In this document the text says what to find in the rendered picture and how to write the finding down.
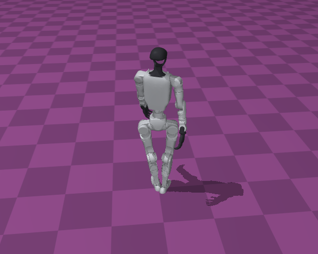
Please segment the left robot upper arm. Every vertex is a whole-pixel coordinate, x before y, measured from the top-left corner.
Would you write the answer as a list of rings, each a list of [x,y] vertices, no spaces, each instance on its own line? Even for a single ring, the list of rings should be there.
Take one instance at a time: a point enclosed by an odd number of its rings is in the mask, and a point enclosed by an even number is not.
[[[145,74],[145,71],[139,70],[134,77],[134,81],[135,81],[136,89],[137,89],[137,95],[139,97],[144,97],[144,88],[143,88],[144,74]]]

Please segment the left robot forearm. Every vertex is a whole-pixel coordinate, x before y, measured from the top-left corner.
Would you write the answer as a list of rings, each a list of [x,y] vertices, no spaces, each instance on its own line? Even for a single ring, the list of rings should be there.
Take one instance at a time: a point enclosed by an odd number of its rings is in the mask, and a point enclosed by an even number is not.
[[[146,108],[146,102],[145,102],[145,100],[144,100],[144,97],[139,97],[139,96],[137,96],[137,98],[138,98],[138,100],[139,100],[139,103],[140,103],[140,105],[139,106],[144,106],[145,108]]]

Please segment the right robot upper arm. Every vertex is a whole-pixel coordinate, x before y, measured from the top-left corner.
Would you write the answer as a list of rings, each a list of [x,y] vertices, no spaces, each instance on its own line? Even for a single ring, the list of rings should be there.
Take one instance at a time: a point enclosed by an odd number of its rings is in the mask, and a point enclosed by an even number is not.
[[[179,76],[170,76],[170,81],[172,87],[174,87],[174,94],[175,94],[175,108],[183,109],[183,80]]]

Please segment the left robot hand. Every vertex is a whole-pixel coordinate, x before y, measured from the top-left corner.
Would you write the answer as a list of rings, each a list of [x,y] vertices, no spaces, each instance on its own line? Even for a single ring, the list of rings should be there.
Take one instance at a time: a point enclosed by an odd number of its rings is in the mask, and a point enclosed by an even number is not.
[[[148,109],[148,106],[146,105],[146,108],[145,108],[144,106],[141,105],[141,109],[143,110],[143,113],[144,113],[145,117],[147,117],[147,118],[149,119],[149,117],[150,117],[152,111],[150,111],[150,110]],[[151,113],[149,113],[149,112],[151,112]]]

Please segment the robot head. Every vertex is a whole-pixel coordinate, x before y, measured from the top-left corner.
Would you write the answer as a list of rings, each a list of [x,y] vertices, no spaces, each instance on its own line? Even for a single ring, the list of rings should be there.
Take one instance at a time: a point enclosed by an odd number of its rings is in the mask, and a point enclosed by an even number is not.
[[[165,64],[167,58],[167,51],[164,48],[154,48],[151,51],[150,59],[154,62],[154,70],[151,71],[149,74],[153,77],[162,77],[166,74],[162,72],[162,66]],[[156,61],[164,60],[162,64],[157,63]]]

